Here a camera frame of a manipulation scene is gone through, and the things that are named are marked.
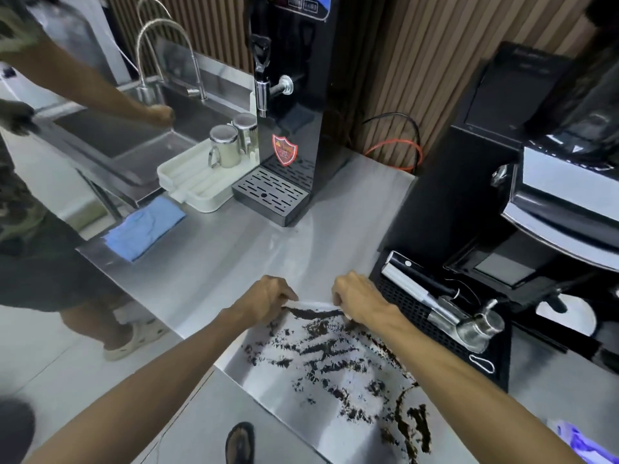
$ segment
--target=black rubber mat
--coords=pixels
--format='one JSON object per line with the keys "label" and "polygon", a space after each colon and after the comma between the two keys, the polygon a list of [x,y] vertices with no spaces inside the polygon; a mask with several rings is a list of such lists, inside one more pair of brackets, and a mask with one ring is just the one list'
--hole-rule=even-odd
{"label": "black rubber mat", "polygon": [[425,335],[452,351],[462,360],[484,373],[501,389],[507,391],[507,385],[509,383],[509,357],[511,356],[511,323],[509,319],[503,316],[505,320],[505,330],[490,341],[490,345],[484,353],[477,355],[494,363],[496,369],[495,373],[488,374],[469,361],[468,355],[471,353],[470,351],[427,320],[428,314],[431,311],[428,306],[419,303],[419,301],[409,296],[408,293],[381,274],[381,269],[383,268],[385,260],[387,260],[389,252],[390,251],[387,250],[380,255],[378,262],[376,262],[372,270],[372,274],[369,276],[370,280],[372,280],[376,288],[378,288],[378,291],[381,292],[387,301],[398,306],[402,314]]}

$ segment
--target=metal table leg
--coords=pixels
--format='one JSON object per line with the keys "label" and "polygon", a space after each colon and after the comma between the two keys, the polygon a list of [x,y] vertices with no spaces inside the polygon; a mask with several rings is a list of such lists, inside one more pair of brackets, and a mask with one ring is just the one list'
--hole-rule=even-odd
{"label": "metal table leg", "polygon": [[114,202],[112,202],[112,199],[110,198],[108,193],[105,191],[105,189],[97,186],[97,184],[95,184],[90,179],[88,179],[86,176],[84,176],[80,171],[77,171],[77,173],[82,177],[82,179],[86,181],[86,184],[89,185],[89,187],[92,189],[95,195],[97,195],[97,198],[99,199],[101,203],[103,203],[103,206],[109,212],[109,214],[111,214],[111,216],[113,216],[116,221],[118,222],[122,221],[123,216],[120,214],[120,211],[118,211],[118,209],[116,208],[116,205],[114,205]]}

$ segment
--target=stainless steel sink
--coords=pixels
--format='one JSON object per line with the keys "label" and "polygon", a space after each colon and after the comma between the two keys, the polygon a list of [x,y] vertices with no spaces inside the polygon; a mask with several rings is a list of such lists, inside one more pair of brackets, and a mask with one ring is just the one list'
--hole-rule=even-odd
{"label": "stainless steel sink", "polygon": [[[40,111],[37,135],[54,145],[87,178],[137,207],[159,189],[157,167],[209,138],[214,125],[239,111],[216,101],[202,103],[173,85],[153,80],[161,103],[174,110],[172,129],[160,129],[85,109],[75,103]],[[137,83],[121,88],[138,100]]]}

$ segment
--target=black shoe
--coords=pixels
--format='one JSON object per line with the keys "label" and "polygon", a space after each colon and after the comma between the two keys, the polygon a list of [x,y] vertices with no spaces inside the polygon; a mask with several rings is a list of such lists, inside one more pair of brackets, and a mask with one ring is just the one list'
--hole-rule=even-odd
{"label": "black shoe", "polygon": [[0,399],[0,464],[19,464],[35,436],[35,413],[19,399]]}
{"label": "black shoe", "polygon": [[237,423],[226,439],[226,464],[254,464],[254,446],[254,426]]}

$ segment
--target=white tray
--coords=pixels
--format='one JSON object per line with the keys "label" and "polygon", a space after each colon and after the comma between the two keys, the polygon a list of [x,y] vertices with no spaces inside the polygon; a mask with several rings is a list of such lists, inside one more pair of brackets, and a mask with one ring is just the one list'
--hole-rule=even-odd
{"label": "white tray", "polygon": [[259,164],[258,150],[241,154],[234,168],[209,166],[211,140],[204,140],[157,168],[159,184],[177,202],[187,202],[197,211],[210,213],[232,197],[232,184]]}

